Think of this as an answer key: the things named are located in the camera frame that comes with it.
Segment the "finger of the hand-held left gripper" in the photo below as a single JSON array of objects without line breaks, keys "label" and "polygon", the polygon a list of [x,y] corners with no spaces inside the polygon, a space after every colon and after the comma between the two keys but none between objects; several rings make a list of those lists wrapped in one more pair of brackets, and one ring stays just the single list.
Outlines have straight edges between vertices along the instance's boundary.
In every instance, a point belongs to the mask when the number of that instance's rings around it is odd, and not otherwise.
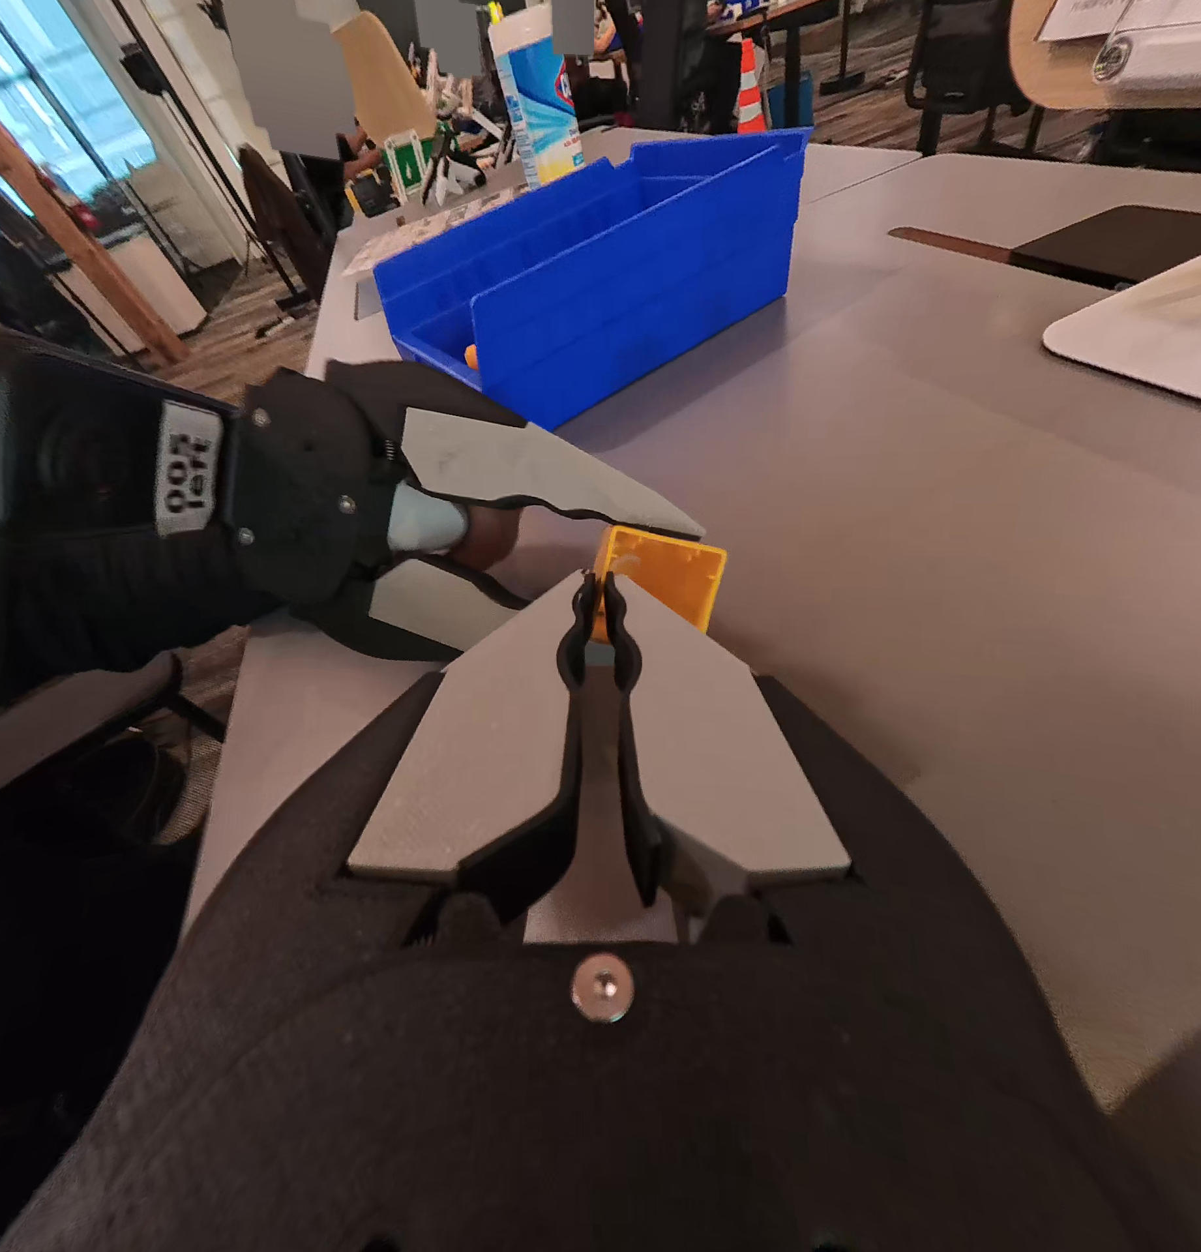
[{"label": "finger of the hand-held left gripper", "polygon": [[510,549],[529,505],[699,539],[700,523],[643,484],[533,424],[408,406],[408,477],[389,509],[392,549]]},{"label": "finger of the hand-held left gripper", "polygon": [[362,618],[362,653],[448,662],[528,605],[486,573],[442,558],[406,556],[373,579]]}]

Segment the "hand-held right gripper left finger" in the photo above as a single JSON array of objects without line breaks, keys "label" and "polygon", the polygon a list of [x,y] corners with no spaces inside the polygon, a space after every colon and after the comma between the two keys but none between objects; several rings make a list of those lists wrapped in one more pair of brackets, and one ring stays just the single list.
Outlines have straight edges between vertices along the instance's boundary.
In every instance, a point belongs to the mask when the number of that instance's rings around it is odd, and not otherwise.
[{"label": "hand-held right gripper left finger", "polygon": [[593,572],[574,572],[453,659],[346,861],[362,879],[544,894],[577,844]]}]

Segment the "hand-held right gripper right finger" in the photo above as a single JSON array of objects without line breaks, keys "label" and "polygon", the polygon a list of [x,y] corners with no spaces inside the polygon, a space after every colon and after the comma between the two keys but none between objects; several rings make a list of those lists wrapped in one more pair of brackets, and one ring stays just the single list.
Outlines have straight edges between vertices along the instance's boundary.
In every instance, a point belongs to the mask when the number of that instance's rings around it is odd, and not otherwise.
[{"label": "hand-held right gripper right finger", "polygon": [[623,846],[643,905],[684,913],[851,866],[751,667],[626,575],[605,576]]}]

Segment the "yellow mega block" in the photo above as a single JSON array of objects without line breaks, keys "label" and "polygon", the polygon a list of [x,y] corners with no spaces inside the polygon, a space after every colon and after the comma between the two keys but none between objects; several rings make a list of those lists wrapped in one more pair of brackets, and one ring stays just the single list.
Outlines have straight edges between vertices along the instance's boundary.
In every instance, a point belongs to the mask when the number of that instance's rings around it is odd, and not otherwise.
[{"label": "yellow mega block", "polygon": [[593,573],[597,602],[590,641],[608,643],[607,575],[626,576],[700,633],[707,632],[728,554],[725,549],[628,526],[608,526],[599,539]]}]

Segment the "blue plastic bin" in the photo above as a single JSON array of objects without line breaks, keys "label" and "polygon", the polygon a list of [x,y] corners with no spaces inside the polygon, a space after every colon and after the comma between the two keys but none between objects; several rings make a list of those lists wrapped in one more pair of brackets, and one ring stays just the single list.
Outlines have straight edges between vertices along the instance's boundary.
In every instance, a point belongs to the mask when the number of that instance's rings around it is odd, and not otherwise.
[{"label": "blue plastic bin", "polygon": [[783,297],[808,145],[806,129],[639,142],[525,191],[373,267],[389,337],[556,429]]}]

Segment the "printed paper sheet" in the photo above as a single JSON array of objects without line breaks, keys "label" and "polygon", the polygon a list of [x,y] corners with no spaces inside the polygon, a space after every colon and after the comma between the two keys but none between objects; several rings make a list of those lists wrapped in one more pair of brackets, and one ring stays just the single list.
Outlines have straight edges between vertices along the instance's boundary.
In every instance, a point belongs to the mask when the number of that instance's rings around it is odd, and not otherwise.
[{"label": "printed paper sheet", "polygon": [[498,191],[487,191],[464,205],[457,203],[440,208],[421,220],[392,227],[389,231],[384,231],[362,242],[354,256],[345,266],[343,276],[358,277],[364,273],[372,273],[373,267],[381,261],[399,255],[418,246],[421,242],[436,239],[453,227],[475,220],[489,210],[510,203],[517,195],[528,190],[528,186],[521,184]]}]

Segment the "blue white wipes canister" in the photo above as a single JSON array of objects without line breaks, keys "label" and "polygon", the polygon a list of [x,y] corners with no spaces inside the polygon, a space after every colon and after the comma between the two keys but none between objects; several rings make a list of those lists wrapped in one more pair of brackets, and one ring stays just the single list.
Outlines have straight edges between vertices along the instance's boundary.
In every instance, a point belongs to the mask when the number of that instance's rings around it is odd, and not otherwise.
[{"label": "blue white wipes canister", "polygon": [[487,27],[514,137],[531,190],[573,174],[584,164],[577,115],[563,57],[554,50],[551,8],[546,2],[498,2]]}]

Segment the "orange traffic cone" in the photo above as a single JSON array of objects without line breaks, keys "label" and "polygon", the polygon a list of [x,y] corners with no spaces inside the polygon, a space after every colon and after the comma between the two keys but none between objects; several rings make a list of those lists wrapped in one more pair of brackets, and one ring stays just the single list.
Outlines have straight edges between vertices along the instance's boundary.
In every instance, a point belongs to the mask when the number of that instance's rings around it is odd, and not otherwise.
[{"label": "orange traffic cone", "polygon": [[737,43],[739,82],[733,106],[734,133],[764,133],[767,103],[764,92],[766,53],[749,38]]}]

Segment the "wooden document stand white base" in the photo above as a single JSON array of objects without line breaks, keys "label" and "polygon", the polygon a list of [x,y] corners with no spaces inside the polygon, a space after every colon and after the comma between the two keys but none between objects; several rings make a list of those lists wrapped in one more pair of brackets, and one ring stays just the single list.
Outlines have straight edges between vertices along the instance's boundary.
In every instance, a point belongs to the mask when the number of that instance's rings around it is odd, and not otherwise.
[{"label": "wooden document stand white base", "polygon": [[[1201,25],[1037,42],[1052,1],[1017,1],[1009,62],[1054,111],[1201,110]],[[1201,256],[1050,323],[1041,345],[1093,369],[1201,401]]]}]

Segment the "laminated instruction sheet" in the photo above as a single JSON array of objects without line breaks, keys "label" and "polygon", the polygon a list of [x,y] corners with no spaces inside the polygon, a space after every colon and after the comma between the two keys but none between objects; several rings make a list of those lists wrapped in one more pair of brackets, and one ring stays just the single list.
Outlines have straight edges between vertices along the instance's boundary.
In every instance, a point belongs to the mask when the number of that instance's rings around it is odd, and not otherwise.
[{"label": "laminated instruction sheet", "polygon": [[1201,25],[1201,1],[1055,1],[1037,42],[1103,38]]}]

